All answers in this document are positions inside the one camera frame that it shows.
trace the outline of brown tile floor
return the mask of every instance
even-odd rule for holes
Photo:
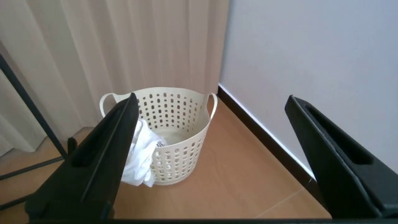
[[[80,142],[90,132],[80,131]],[[59,156],[46,139],[35,153],[0,157],[0,174]],[[0,203],[33,192],[59,166],[0,181]],[[330,218],[242,122],[220,102],[191,176],[170,186],[121,183],[115,218]],[[0,223],[24,223],[24,204],[0,211]]]

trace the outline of basket handle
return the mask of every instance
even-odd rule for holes
[[[217,98],[217,95],[215,95],[214,93],[210,93],[210,94],[212,95],[212,97],[214,99],[213,110],[211,111],[211,114],[210,114],[210,120],[212,120],[214,117],[214,114],[216,113],[216,110],[217,110],[218,98]]]
[[[99,110],[101,111],[101,114],[102,114],[102,117],[104,118],[105,117],[105,112],[104,112],[104,101],[105,101],[105,98],[107,98],[109,95],[113,95],[113,98],[115,98],[114,97],[114,93],[107,93],[107,94],[105,94],[105,95],[103,95],[102,97],[101,97],[101,99],[99,100]]]

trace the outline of white plastic basket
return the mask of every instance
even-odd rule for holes
[[[139,118],[145,119],[153,132],[167,141],[152,155],[152,173],[155,184],[170,185],[187,178],[195,168],[210,121],[217,109],[218,99],[212,93],[214,106],[207,112],[208,95],[183,88],[155,87],[134,91],[138,99]],[[100,102],[112,95],[118,103],[130,96],[105,94]]]

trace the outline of curtain fold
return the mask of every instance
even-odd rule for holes
[[[55,134],[66,139],[98,123],[105,93],[152,86],[216,92],[228,4],[0,1],[0,52]],[[45,134],[5,77],[0,81],[0,154],[11,147],[33,151]]]

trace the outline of white cloth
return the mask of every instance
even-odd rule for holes
[[[138,186],[142,183],[152,187],[155,177],[150,171],[152,155],[156,146],[165,146],[165,140],[152,132],[144,119],[137,122],[134,137],[124,166],[122,181]]]

